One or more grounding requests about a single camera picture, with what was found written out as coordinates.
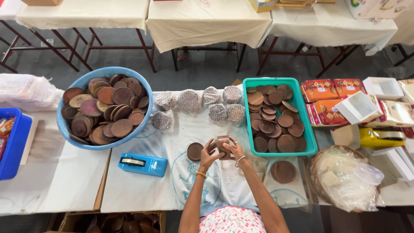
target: tape dispenser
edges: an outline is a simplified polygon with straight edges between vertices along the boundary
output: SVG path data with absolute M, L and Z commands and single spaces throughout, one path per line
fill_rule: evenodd
M 163 177 L 167 167 L 167 159 L 134 153 L 123 153 L 118 167 L 126 172 Z

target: white tablecloth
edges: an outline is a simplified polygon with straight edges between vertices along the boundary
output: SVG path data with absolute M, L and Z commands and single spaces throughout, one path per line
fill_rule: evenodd
M 91 211 L 110 150 L 79 149 L 61 136 L 55 112 L 39 119 L 26 165 L 0 181 L 0 214 Z
M 398 31 L 388 44 L 414 45 L 414 3 L 394 19 Z
M 204 145 L 210 138 L 231 135 L 244 151 L 250 151 L 246 124 L 241 127 L 214 124 L 207 117 L 206 107 L 194 116 L 176 108 L 174 120 L 174 131 L 171 133 L 155 130 L 149 122 L 136 138 L 112 149 L 101 212 L 182 210 L 199 166 L 199 163 L 187 158 L 187 147 L 193 142 Z M 120 156 L 128 152 L 168 159 L 165 176 L 160 178 L 121 170 L 118 168 Z M 291 161 L 296 166 L 297 176 L 289 184 L 279 184 L 272 179 L 268 166 L 264 181 L 267 190 L 281 207 L 307 205 L 297 157 L 274 158 L 270 165 L 276 160 Z M 245 177 L 238 173 L 234 165 L 233 160 L 213 163 L 204 184 L 201 203 L 218 205 L 225 201 L 235 206 L 256 205 Z
M 256 13 L 249 0 L 182 0 L 151 1 L 146 23 L 162 53 L 226 41 L 257 48 L 271 21 L 269 12 Z
M 354 19 L 344 0 L 335 4 L 318 3 L 313 9 L 303 11 L 303 8 L 276 7 L 272 11 L 272 25 L 260 44 L 273 34 L 317 47 L 371 44 L 367 55 L 373 55 L 397 31 L 392 19 L 381 22 Z
M 149 0 L 63 0 L 59 6 L 26 6 L 17 22 L 28 28 L 71 27 L 146 29 Z
M 16 20 L 16 14 L 23 5 L 26 4 L 20 0 L 4 0 L 0 7 L 0 19 Z

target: bubble-wrapped coaster stack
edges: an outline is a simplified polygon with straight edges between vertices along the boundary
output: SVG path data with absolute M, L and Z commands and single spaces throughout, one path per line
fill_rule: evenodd
M 162 131 L 172 131 L 174 125 L 173 112 L 161 112 L 154 113 L 151 119 L 151 124 L 154 128 Z
M 216 123 L 224 121 L 227 117 L 226 108 L 223 104 L 212 104 L 208 110 L 208 117 Z
M 229 119 L 229 122 L 232 125 L 239 126 L 245 116 L 246 116 L 246 110 L 243 106 L 240 104 L 230 104 L 227 106 L 227 119 Z
M 177 105 L 180 111 L 196 113 L 201 108 L 201 96 L 195 90 L 187 89 L 180 93 Z
M 223 100 L 228 104 L 237 104 L 241 99 L 240 89 L 236 86 L 228 86 L 224 88 Z
M 155 104 L 163 111 L 168 111 L 176 106 L 177 97 L 171 92 L 163 92 L 155 97 Z
M 211 104 L 219 104 L 221 102 L 221 95 L 215 87 L 207 87 L 203 92 L 203 103 L 205 106 Z

